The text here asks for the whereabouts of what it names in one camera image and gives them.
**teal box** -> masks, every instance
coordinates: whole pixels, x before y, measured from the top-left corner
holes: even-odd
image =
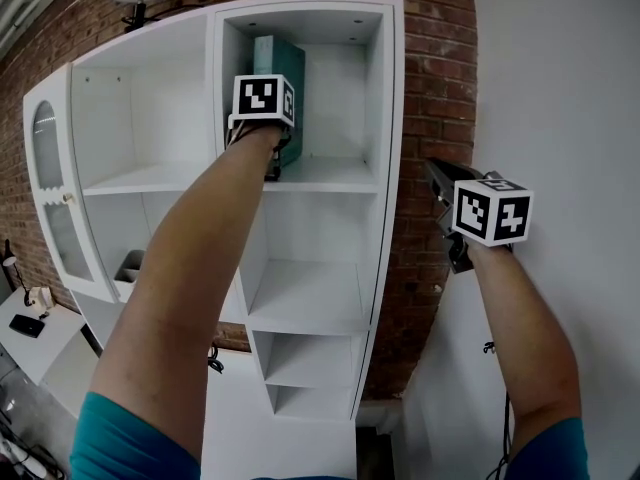
[[[295,128],[291,142],[280,152],[284,167],[302,154],[304,125],[305,52],[276,36],[256,37],[253,51],[254,75],[284,75],[295,92]]]

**white cube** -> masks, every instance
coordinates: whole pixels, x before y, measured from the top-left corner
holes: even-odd
[[[241,75],[233,84],[233,113],[229,128],[236,121],[278,119],[295,126],[295,92],[284,75]]]
[[[509,180],[455,183],[455,231],[488,246],[523,242],[529,235],[533,192]]]

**white wall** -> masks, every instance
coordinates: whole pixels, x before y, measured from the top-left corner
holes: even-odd
[[[517,247],[580,365],[593,479],[640,463],[640,0],[476,0],[474,165],[535,190]],[[473,273],[450,278],[407,390],[412,479],[484,478],[504,386]]]

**teal sleeve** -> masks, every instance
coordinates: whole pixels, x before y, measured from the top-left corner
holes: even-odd
[[[589,480],[582,420],[556,423],[515,456],[506,480]]]
[[[184,448],[118,404],[89,393],[71,453],[73,480],[200,478]]]

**cabinet door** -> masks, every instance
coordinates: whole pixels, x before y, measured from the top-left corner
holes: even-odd
[[[62,283],[70,290],[114,302],[78,182],[70,84],[71,66],[66,65],[24,97],[25,151],[33,199]]]

